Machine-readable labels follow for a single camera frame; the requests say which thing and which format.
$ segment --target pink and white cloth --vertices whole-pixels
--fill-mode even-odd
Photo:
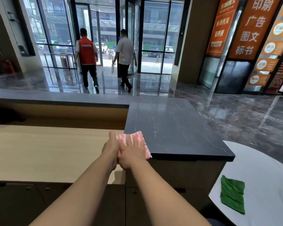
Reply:
[[[127,135],[130,135],[132,144],[133,144],[133,136],[136,136],[136,138],[137,138],[137,140],[139,142],[139,146],[141,145],[141,141],[143,141],[144,142],[144,147],[146,149],[146,152],[145,152],[146,153],[146,159],[152,158],[151,153],[149,151],[149,148],[146,145],[146,142],[144,140],[144,137],[143,137],[141,131],[138,131],[138,132],[132,133],[132,134],[120,134],[120,135],[117,135],[117,140],[121,139],[123,141],[123,143],[127,146],[127,144],[126,144],[126,136]]]

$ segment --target black pants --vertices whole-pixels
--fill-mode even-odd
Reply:
[[[124,65],[124,64],[118,64],[119,65],[119,70],[121,72],[121,77],[122,77],[122,86],[124,87],[125,84],[128,88],[131,88],[131,84],[129,83],[128,80],[128,69],[129,69],[129,65]]]
[[[81,65],[84,87],[88,87],[88,71],[93,79],[93,86],[99,86],[97,82],[97,66],[94,65]]]

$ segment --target white marble tabletop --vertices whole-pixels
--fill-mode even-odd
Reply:
[[[283,164],[253,148],[224,141],[236,155],[227,162],[209,197],[236,226],[283,226]],[[245,182],[245,215],[220,201],[221,176]]]

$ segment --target black hair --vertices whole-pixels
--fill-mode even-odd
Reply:
[[[128,37],[128,31],[126,29],[122,29],[121,34],[124,34],[125,36]]]
[[[87,36],[87,30],[86,30],[86,28],[81,28],[81,29],[80,29],[80,34],[81,34],[81,36]]]

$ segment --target reception desk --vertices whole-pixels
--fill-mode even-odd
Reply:
[[[152,167],[200,210],[235,155],[186,99],[0,90],[0,225],[28,225],[101,154],[142,131]],[[130,171],[112,172],[94,225],[151,225]]]

